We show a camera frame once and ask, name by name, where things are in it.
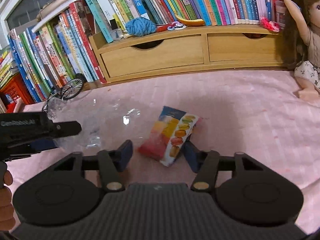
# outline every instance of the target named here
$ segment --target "ribbed black surface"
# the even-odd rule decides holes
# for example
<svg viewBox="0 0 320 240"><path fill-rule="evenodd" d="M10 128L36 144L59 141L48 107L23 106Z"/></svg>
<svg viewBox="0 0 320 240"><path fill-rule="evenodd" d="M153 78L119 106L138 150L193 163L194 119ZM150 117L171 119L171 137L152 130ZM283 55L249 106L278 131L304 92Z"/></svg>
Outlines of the ribbed black surface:
<svg viewBox="0 0 320 240"><path fill-rule="evenodd" d="M257 228L223 214L211 196L185 184L133 184L107 194L88 217L72 225L40 228L20 225L20 240L300 240L294 224Z"/></svg>

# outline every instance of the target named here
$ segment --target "doll's hair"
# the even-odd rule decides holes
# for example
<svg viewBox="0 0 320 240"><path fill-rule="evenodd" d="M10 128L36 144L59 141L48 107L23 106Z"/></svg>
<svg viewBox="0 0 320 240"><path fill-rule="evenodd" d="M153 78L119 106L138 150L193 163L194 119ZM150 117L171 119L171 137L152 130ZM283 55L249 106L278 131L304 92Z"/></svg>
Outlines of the doll's hair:
<svg viewBox="0 0 320 240"><path fill-rule="evenodd" d="M310 8L311 6L320 0L292 0L300 8L302 15L307 23L310 26ZM284 64L289 69L294 69L295 67L301 65L303 61L308 60L308 48L304 44L303 40L300 38L297 25L287 11L285 14L285 27L282 32L284 40L284 55L283 60Z"/></svg>

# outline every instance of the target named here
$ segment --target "doll's face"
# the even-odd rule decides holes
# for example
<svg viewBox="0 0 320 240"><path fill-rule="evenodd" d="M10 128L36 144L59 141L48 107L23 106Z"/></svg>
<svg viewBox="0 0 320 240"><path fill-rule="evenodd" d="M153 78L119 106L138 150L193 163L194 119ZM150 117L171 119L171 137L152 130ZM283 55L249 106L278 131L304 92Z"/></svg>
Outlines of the doll's face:
<svg viewBox="0 0 320 240"><path fill-rule="evenodd" d="M320 28L320 1L315 2L310 8L310 21Z"/></svg>

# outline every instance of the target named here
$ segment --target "macaron snack bag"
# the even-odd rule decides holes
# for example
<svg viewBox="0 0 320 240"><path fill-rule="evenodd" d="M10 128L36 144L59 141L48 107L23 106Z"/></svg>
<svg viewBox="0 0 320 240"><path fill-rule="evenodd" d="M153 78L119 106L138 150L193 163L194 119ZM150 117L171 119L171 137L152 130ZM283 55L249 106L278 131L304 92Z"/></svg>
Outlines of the macaron snack bag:
<svg viewBox="0 0 320 240"><path fill-rule="evenodd" d="M169 166L178 156L182 145L199 119L197 115L164 106L158 121L153 125L149 138L138 148L138 151Z"/></svg>

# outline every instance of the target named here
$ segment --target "blue yarn ball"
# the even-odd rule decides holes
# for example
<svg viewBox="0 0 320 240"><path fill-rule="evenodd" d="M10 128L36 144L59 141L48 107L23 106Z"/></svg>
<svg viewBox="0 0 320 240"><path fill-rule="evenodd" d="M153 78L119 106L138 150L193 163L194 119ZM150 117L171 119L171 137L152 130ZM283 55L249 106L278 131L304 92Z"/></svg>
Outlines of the blue yarn ball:
<svg viewBox="0 0 320 240"><path fill-rule="evenodd" d="M130 20L126 23L125 28L130 35L137 37L155 33L157 30L156 24L144 17Z"/></svg>

